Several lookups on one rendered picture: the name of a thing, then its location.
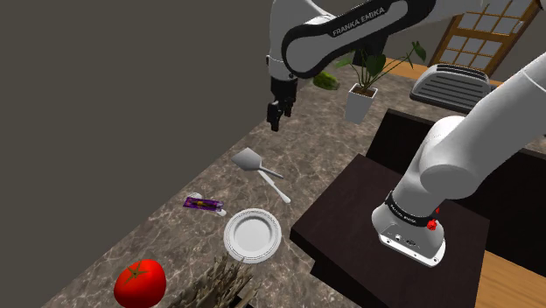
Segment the white plate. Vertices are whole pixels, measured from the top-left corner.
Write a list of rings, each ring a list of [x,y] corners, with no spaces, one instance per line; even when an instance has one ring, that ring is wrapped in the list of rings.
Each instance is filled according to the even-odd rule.
[[[237,262],[262,263],[278,250],[282,229],[277,218],[259,208],[236,213],[224,229],[224,246]]]

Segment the grey spatula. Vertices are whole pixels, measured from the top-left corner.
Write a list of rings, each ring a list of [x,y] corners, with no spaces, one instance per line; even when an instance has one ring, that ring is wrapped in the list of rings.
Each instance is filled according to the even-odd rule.
[[[232,156],[231,161],[244,171],[262,171],[280,179],[283,178],[281,174],[263,167],[262,157],[249,147]]]

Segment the white knife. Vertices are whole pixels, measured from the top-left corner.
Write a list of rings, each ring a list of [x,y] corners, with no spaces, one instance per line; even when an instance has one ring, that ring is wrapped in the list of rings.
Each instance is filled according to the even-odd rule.
[[[258,173],[276,191],[284,203],[291,203],[291,199],[275,185],[275,182],[264,171],[259,171]]]

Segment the purple wrapped snack bar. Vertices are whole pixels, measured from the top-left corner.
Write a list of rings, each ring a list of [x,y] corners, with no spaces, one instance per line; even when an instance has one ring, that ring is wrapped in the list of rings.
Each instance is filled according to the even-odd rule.
[[[214,199],[204,199],[200,193],[190,193],[184,202],[184,207],[206,210],[225,216],[227,212],[223,209],[224,203]]]

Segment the red tomato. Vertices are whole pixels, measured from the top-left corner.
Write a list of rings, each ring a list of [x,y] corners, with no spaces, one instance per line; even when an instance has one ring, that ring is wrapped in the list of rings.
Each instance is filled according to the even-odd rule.
[[[114,286],[116,302],[123,308],[152,308],[165,295],[166,276],[155,260],[143,259],[125,268]]]

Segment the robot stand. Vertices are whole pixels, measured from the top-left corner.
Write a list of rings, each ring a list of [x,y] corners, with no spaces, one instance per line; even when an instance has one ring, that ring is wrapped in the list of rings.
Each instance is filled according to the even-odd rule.
[[[399,174],[357,155],[295,222],[290,239],[311,273],[362,308],[474,308],[488,219],[452,202],[439,208],[446,251],[429,268],[379,240],[371,214]]]

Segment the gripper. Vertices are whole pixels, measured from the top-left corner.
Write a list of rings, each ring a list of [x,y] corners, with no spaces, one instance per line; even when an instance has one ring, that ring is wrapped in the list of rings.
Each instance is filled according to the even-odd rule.
[[[281,116],[291,117],[292,107],[297,97],[298,79],[279,80],[271,77],[270,90],[275,101],[268,104],[267,122],[270,123],[273,131],[279,131]]]

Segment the wooden lattice window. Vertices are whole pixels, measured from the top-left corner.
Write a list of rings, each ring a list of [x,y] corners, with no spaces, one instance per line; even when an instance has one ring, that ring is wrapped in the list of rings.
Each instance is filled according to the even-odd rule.
[[[453,17],[429,64],[481,71],[492,77],[538,14],[540,0],[491,0]]]

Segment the dried grass plant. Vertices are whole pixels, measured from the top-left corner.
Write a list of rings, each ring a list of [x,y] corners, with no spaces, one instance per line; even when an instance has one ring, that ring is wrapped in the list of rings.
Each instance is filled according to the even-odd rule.
[[[214,264],[196,281],[182,290],[167,308],[247,308],[262,284],[258,283],[240,297],[252,280],[250,266],[244,259],[229,263],[229,254],[214,258]]]

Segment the green plant in white pot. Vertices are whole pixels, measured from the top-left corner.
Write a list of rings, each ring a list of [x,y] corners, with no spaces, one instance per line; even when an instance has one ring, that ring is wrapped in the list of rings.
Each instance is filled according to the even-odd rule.
[[[361,60],[361,67],[357,69],[348,55],[336,62],[336,67],[350,66],[356,73],[357,81],[348,91],[345,108],[345,119],[350,123],[360,124],[372,103],[375,100],[378,89],[373,85],[386,73],[407,62],[413,67],[411,55],[415,54],[420,60],[426,61],[427,52],[418,41],[411,43],[411,49],[402,57],[387,60],[383,52],[372,55],[364,50],[355,51],[353,56]]]

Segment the grey toaster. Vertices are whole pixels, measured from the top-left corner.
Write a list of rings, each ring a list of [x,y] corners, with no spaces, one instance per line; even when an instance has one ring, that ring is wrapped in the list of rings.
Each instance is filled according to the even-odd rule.
[[[476,69],[450,64],[429,67],[416,80],[409,98],[432,106],[468,114],[485,96],[497,88],[488,76]]]

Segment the green leafy vegetable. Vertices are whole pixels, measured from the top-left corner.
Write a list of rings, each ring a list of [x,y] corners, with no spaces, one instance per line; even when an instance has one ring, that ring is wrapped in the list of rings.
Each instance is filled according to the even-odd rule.
[[[340,87],[337,78],[325,71],[314,76],[312,83],[314,86],[325,90],[338,90]]]

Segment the dark sink basin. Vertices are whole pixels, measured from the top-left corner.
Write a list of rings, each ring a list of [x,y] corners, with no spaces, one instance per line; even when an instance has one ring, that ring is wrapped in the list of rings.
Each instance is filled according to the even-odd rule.
[[[433,124],[390,108],[366,157],[402,174]],[[487,251],[546,277],[546,154],[519,150],[455,202],[490,220]]]

